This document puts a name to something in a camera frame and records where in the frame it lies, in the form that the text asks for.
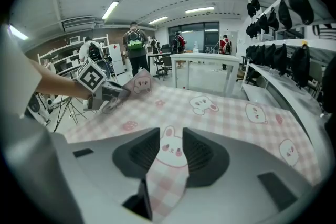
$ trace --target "white table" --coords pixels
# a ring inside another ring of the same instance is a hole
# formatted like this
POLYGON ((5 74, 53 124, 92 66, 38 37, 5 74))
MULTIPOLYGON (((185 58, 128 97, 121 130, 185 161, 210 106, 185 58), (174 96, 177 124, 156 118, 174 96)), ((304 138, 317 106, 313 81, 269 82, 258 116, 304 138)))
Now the white table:
POLYGON ((177 88, 177 68, 176 61, 186 61, 187 63, 187 83, 186 88, 189 89, 189 64, 190 61, 195 62, 213 62, 228 65, 226 82, 224 84, 224 96, 230 97, 235 85, 235 81, 238 74, 238 68, 240 60, 233 55, 221 55, 221 54, 173 54, 172 58, 172 71, 173 71, 173 83, 177 88))
POLYGON ((322 177, 326 178, 333 167, 334 157, 329 137, 324 129, 325 119, 320 117, 322 111, 318 102, 305 89, 299 89, 296 83, 287 76, 280 77, 278 71, 275 71, 275 74, 270 74, 269 67, 248 62, 245 74, 249 68, 260 73, 268 81, 267 84, 271 83, 287 100, 301 121, 301 125, 303 125, 315 150, 322 177))

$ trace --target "human arm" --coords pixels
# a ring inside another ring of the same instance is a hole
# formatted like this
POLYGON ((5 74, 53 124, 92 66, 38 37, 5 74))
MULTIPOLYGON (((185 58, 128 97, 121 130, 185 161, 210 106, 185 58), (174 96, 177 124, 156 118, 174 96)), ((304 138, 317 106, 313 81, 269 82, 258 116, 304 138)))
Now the human arm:
POLYGON ((141 37, 143 39, 143 42, 145 44, 148 43, 148 37, 147 37, 146 33, 144 31, 142 31, 142 30, 139 30, 139 33, 140 33, 140 35, 141 35, 141 37))
POLYGON ((87 51, 85 51, 85 47, 84 47, 84 45, 82 45, 79 49, 79 61, 80 62, 84 62, 85 54, 87 54, 87 51))
POLYGON ((33 60, 29 61, 42 76, 36 88, 37 92, 79 97, 86 100, 92 95, 87 88, 77 81, 54 74, 33 60))

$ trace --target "fluorescent light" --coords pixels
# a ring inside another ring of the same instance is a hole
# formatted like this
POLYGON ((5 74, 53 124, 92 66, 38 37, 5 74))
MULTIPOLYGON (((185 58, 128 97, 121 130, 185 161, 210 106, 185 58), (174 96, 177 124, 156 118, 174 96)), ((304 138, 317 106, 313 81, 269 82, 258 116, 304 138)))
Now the fluorescent light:
POLYGON ((102 20, 105 20, 109 17, 110 13, 114 10, 114 8, 119 4, 119 1, 113 1, 112 4, 109 6, 107 11, 105 12, 104 16, 102 17, 102 20))
POLYGON ((156 22, 159 22, 159 21, 161 21, 161 20, 166 20, 166 19, 168 19, 168 17, 164 16, 164 17, 162 17, 162 18, 159 18, 159 19, 156 19, 156 20, 151 21, 149 24, 150 24, 150 25, 151 25, 151 24, 155 24, 156 22))
POLYGON ((10 25, 9 28, 10 28, 10 30, 11 30, 11 32, 12 32, 12 34, 13 34, 14 36, 17 36, 18 38, 20 38, 20 39, 22 39, 22 40, 26 40, 26 39, 28 39, 28 37, 27 37, 26 35, 22 34, 22 33, 21 33, 19 30, 17 30, 14 26, 10 25))
POLYGON ((208 7, 208 8, 197 8, 197 9, 191 9, 191 10, 186 10, 185 13, 191 13, 191 12, 202 12, 204 10, 214 10, 214 7, 208 7))

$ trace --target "shelf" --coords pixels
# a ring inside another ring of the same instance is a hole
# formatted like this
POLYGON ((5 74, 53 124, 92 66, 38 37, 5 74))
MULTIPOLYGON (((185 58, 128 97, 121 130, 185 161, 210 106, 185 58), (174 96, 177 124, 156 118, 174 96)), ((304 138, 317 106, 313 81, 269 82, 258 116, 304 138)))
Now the shelf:
POLYGON ((66 61, 67 59, 69 59, 69 58, 71 59, 71 58, 76 57, 76 56, 79 56, 79 53, 70 55, 70 56, 65 57, 65 58, 62 58, 62 59, 60 59, 60 60, 58 60, 58 61, 56 61, 56 62, 53 62, 53 64, 54 64, 54 65, 57 65, 57 64, 59 64, 59 63, 65 62, 65 61, 66 61))
POLYGON ((51 58, 52 56, 55 56, 56 54, 59 54, 63 51, 67 51, 67 50, 70 50, 70 49, 78 48, 78 47, 82 46, 83 44, 84 44, 84 41, 79 41, 79 42, 76 42, 76 43, 73 43, 73 44, 70 44, 70 45, 66 45, 64 47, 60 47, 56 50, 50 51, 47 54, 44 54, 44 55, 40 56, 40 59, 51 58))
POLYGON ((100 41, 103 41, 104 39, 107 39, 107 37, 106 36, 104 36, 104 37, 97 37, 97 38, 94 38, 92 40, 96 41, 96 42, 100 42, 100 41))
POLYGON ((271 46, 273 43, 276 46, 282 46, 283 43, 285 43, 287 46, 292 47, 302 47, 303 42, 306 42, 308 47, 314 48, 314 49, 320 49, 320 50, 328 50, 331 52, 336 52, 336 45, 334 40, 328 40, 328 39, 281 39, 281 40, 272 40, 267 42, 256 42, 253 45, 263 45, 265 46, 271 46))
POLYGON ((265 104, 281 109, 281 106, 266 89, 248 84, 243 84, 243 88, 251 102, 265 104))
POLYGON ((57 75, 62 76, 62 75, 64 75, 64 74, 68 73, 68 72, 74 71, 74 70, 80 68, 81 65, 82 65, 82 63, 79 64, 79 65, 77 65, 76 67, 69 67, 69 68, 67 68, 67 69, 65 69, 65 70, 62 70, 61 72, 58 72, 57 75))
POLYGON ((262 46, 265 44, 265 46, 268 47, 274 43, 276 47, 280 47, 285 43, 287 46, 287 53, 293 54, 297 47, 302 47, 303 42, 306 42, 309 47, 310 58, 312 61, 323 63, 326 66, 336 55, 335 40, 329 39, 282 39, 258 42, 251 45, 262 46))
POLYGON ((332 167, 333 161, 330 156, 333 156, 333 152, 329 137, 324 129, 326 119, 320 117, 322 111, 318 102, 304 88, 299 89, 296 83, 287 76, 280 77, 278 74, 270 74, 269 67, 255 64, 249 66, 268 80, 287 100, 311 141, 318 158, 322 177, 325 178, 332 167))

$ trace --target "floor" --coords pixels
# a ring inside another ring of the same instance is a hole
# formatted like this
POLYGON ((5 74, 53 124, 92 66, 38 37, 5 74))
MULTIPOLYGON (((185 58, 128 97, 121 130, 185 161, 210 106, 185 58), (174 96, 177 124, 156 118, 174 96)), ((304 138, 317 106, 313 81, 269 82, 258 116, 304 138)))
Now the floor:
MULTIPOLYGON (((190 66, 190 81, 189 81, 189 89, 192 91, 199 91, 204 93, 209 93, 213 95, 223 96, 223 89, 224 89, 224 81, 226 78, 226 70, 221 70, 221 65, 211 64, 211 63, 191 63, 190 66)), ((178 88, 185 87, 185 81, 186 81, 186 66, 184 66, 181 69, 177 70, 177 86, 178 88)), ((132 78, 132 71, 128 70, 127 72, 120 74, 117 76, 118 83, 121 85, 126 84, 130 79, 132 78)), ((160 76, 160 79, 156 77, 156 80, 160 83, 166 85, 167 87, 173 86, 173 78, 172 78, 172 72, 169 71, 168 75, 165 76, 165 81, 163 81, 163 77, 160 76)), ((241 80, 238 80, 238 82, 235 83, 234 89, 233 89, 233 95, 232 98, 235 99, 243 99, 248 100, 246 94, 243 91, 240 91, 241 87, 241 80)), ((58 119, 58 114, 60 112, 59 117, 61 117, 64 108, 66 107, 67 100, 62 104, 61 108, 58 107, 53 110, 53 112, 50 115, 51 122, 47 125, 47 129, 51 132, 54 131, 58 119)), ((79 114, 79 112, 76 112, 76 118, 79 123, 92 118, 95 116, 95 113, 92 111, 83 111, 83 105, 82 100, 73 98, 72 104, 76 109, 79 110, 82 115, 79 114)), ((56 129, 56 132, 63 133, 67 131, 68 129, 76 126, 74 119, 72 118, 73 115, 69 112, 69 109, 66 109, 66 112, 64 113, 64 116, 59 124, 59 126, 56 129)))

